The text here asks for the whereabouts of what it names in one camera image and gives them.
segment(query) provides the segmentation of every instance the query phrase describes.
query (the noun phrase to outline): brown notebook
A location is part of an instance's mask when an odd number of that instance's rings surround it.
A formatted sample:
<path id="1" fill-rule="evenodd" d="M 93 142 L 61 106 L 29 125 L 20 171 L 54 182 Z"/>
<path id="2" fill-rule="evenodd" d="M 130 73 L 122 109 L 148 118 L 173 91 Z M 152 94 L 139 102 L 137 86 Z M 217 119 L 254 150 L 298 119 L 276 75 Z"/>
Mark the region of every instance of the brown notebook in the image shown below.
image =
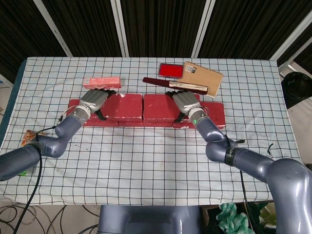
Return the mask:
<path id="1" fill-rule="evenodd" d="M 197 84 L 208 88 L 207 95 L 215 98 L 218 93 L 223 75 L 191 62 L 184 63 L 182 83 Z"/>

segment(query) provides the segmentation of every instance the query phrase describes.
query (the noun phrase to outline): gray robot arm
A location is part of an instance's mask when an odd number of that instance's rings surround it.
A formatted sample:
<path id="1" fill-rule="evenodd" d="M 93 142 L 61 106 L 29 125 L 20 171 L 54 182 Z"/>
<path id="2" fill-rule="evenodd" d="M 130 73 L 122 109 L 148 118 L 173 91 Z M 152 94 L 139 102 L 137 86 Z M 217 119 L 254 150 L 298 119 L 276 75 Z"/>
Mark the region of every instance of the gray robot arm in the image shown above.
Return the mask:
<path id="1" fill-rule="evenodd" d="M 207 142 L 208 159 L 234 166 L 268 184 L 277 215 L 276 233 L 312 233 L 312 172 L 309 169 L 290 158 L 274 161 L 238 148 L 234 141 L 228 142 L 192 93 L 173 92 L 170 96 Z"/>
<path id="2" fill-rule="evenodd" d="M 16 150 L 0 156 L 0 181 L 8 180 L 35 166 L 42 156 L 60 157 L 68 141 L 87 121 L 90 115 L 101 108 L 111 90 L 89 90 L 80 100 L 79 106 L 55 128 L 58 137 L 38 135 L 37 139 Z"/>

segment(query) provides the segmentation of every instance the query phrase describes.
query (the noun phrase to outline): grid tablecloth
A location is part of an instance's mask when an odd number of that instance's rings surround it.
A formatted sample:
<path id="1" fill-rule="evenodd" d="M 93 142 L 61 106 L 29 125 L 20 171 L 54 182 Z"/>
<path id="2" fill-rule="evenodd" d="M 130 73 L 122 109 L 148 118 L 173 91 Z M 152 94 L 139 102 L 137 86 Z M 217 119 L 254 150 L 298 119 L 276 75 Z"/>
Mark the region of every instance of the grid tablecloth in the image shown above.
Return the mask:
<path id="1" fill-rule="evenodd" d="M 1 154 L 20 146 L 23 133 L 51 127 L 69 100 L 82 97 L 83 78 L 120 76 L 120 93 L 163 94 L 170 88 L 142 82 L 157 78 L 162 62 L 185 61 L 221 72 L 216 98 L 223 102 L 231 139 L 272 157 L 300 160 L 275 61 L 191 58 L 29 58 Z M 83 127 L 58 159 L 43 157 L 34 204 L 208 205 L 244 199 L 239 170 L 211 162 L 196 130 Z M 38 175 L 0 182 L 0 199 L 26 203 Z M 269 188 L 244 174 L 249 201 L 271 199 Z"/>

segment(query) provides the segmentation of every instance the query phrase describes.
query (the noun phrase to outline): black trash bag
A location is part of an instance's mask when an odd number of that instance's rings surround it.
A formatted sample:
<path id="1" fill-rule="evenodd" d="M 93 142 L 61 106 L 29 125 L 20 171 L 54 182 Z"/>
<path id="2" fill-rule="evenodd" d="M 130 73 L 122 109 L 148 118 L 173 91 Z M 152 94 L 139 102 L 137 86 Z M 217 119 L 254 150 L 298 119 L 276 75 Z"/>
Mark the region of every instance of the black trash bag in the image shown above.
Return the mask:
<path id="1" fill-rule="evenodd" d="M 286 108 L 312 96 L 312 79 L 301 72 L 291 72 L 282 81 Z"/>

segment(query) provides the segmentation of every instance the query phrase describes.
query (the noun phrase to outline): black curtain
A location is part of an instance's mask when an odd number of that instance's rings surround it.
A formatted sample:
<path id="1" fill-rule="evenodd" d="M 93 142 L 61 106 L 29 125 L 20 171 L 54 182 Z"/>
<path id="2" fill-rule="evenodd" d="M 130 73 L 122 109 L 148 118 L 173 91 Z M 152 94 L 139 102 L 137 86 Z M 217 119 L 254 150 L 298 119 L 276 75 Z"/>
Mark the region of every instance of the black curtain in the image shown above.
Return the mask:
<path id="1" fill-rule="evenodd" d="M 301 54 L 294 59 L 294 61 L 312 74 L 312 44 L 302 51 Z"/>
<path id="2" fill-rule="evenodd" d="M 200 58 L 270 59 L 311 0 L 216 0 Z"/>
<path id="3" fill-rule="evenodd" d="M 121 57 L 109 0 L 43 0 L 73 56 Z"/>
<path id="4" fill-rule="evenodd" d="M 66 56 L 32 0 L 0 1 L 0 74 L 14 82 L 31 56 Z"/>
<path id="5" fill-rule="evenodd" d="M 300 36 L 292 43 L 292 45 L 283 53 L 283 55 L 277 60 L 278 65 L 282 65 L 286 62 L 294 53 L 296 53 L 304 43 L 312 37 L 312 24 L 310 24 Z"/>
<path id="6" fill-rule="evenodd" d="M 131 57 L 190 57 L 205 0 L 121 0 Z"/>

